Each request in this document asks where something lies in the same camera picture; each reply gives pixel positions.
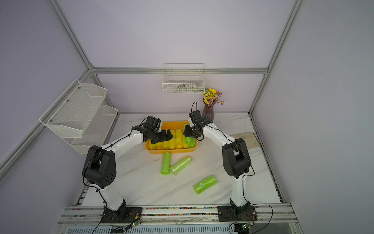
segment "white wall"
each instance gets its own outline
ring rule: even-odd
[[[85,67],[45,0],[0,2],[0,161]],[[0,233],[53,232],[84,157],[50,130],[0,187]]]
[[[373,233],[373,13],[307,0],[254,112],[305,234]]]
[[[267,67],[294,0],[60,0],[97,67]]]
[[[164,94],[163,74],[100,74],[113,105],[119,112],[185,112],[194,101],[204,109],[201,94]],[[206,87],[222,92],[224,105],[215,105],[215,112],[248,112],[263,75],[206,75]]]

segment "purple glass vase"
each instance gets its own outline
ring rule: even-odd
[[[213,110],[214,104],[212,106],[209,106],[208,104],[204,102],[204,109],[203,109],[203,114],[202,114],[203,119],[208,119],[212,121],[212,123],[214,120],[214,110]]]

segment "white marble countertop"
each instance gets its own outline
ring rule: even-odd
[[[188,114],[121,114],[110,137],[114,141],[128,133],[147,116],[155,116],[163,122],[186,121]],[[217,113],[214,123],[226,134],[232,135],[253,131],[247,113]],[[172,154],[171,165],[186,155],[192,162],[177,176],[161,175],[162,154],[150,154],[140,144],[117,159],[115,183],[128,205],[184,205],[184,204],[227,204],[230,203],[230,176],[222,165],[222,149],[210,139],[199,142],[191,153]],[[256,204],[280,203],[273,179],[268,170],[261,148],[248,150],[256,172],[247,177],[246,198]],[[197,195],[193,185],[214,175],[217,184]],[[100,195],[90,188],[83,206],[101,206]]]

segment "white wire basket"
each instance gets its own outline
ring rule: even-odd
[[[116,108],[101,105],[83,136],[74,138],[70,145],[80,154],[87,154],[89,148],[93,145],[102,146],[117,112],[118,109]]]
[[[45,122],[42,117],[39,119],[61,138],[82,137],[107,96],[103,87],[75,82],[77,87],[57,111]]]
[[[164,94],[202,94],[205,90],[205,73],[203,64],[198,68],[165,68],[162,82]]]

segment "robotic arm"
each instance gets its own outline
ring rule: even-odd
[[[184,129],[185,137],[198,138],[203,135],[211,139],[217,146],[222,147],[222,161],[226,173],[231,176],[232,194],[230,198],[231,211],[234,220],[250,209],[249,202],[243,196],[246,190],[246,175],[251,166],[251,158],[245,141],[235,139],[223,133],[210,120],[203,119],[198,110],[190,113],[190,126]]]
[[[161,126],[160,119],[148,116],[145,123],[133,127],[126,136],[102,147],[92,146],[88,150],[82,175],[98,189],[104,199],[107,206],[104,207],[103,217],[108,217],[108,222],[123,222],[127,216],[126,202],[119,194],[116,183],[113,183],[117,174],[116,153],[117,157],[121,156],[147,140],[152,144],[171,140],[173,135],[170,130],[161,130]]]
[[[190,113],[190,125],[184,129],[184,136],[199,138],[201,135],[210,138],[216,145],[222,147],[223,167],[232,177],[232,196],[230,199],[232,217],[237,218],[250,210],[249,203],[243,197],[245,190],[245,174],[251,166],[251,159],[243,139],[227,136],[210,120],[203,119],[198,110]],[[86,157],[82,175],[100,192],[107,204],[103,217],[109,220],[101,222],[123,222],[127,217],[126,202],[120,196],[118,188],[113,183],[116,178],[116,154],[122,155],[130,148],[147,140],[152,144],[171,140],[170,130],[161,130],[160,119],[149,116],[145,123],[135,126],[124,137],[110,144],[92,146]]]

